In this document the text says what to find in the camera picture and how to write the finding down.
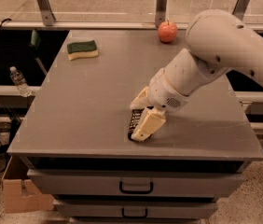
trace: plastic bottle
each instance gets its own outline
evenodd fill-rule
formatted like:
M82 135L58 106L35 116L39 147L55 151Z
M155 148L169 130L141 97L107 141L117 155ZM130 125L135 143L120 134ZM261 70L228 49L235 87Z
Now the plastic bottle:
M24 78L22 72L17 70L15 66L11 66L10 68L10 77L15 84L15 86L20 91L20 95L23 97L28 97L31 95L31 90L27 84L26 79Z

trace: drawer front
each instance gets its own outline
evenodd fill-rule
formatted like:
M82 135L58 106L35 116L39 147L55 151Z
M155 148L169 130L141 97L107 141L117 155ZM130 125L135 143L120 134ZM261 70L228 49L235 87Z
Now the drawer front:
M196 219L138 219L138 218L101 218L101 217L71 217L69 224L200 224Z
M215 203L125 202L55 200L57 210L67 217L120 218L208 218L217 207Z
M43 193L56 195L228 197L244 181L241 174L66 171L30 169Z

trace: apple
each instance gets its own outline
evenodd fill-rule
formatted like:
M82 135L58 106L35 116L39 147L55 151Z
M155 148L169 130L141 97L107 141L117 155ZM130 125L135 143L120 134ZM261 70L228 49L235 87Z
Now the apple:
M163 21L159 25L158 33L160 41L165 43L172 42L177 35L177 26L172 21Z

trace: green sponge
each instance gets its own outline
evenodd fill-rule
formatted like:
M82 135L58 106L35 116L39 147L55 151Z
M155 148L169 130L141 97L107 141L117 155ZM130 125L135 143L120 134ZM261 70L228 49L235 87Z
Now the green sponge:
M73 42L67 44L68 59L89 58L98 56L98 50L94 40L87 42Z

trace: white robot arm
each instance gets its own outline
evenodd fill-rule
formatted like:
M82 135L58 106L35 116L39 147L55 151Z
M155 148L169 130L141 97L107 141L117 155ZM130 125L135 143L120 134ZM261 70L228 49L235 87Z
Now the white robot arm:
M131 102L131 110L144 110L133 123L129 137L145 141L165 122L166 112L176 112L199 87L230 69L263 86L263 37L233 15L206 10L187 27L188 49L182 49L160 69Z

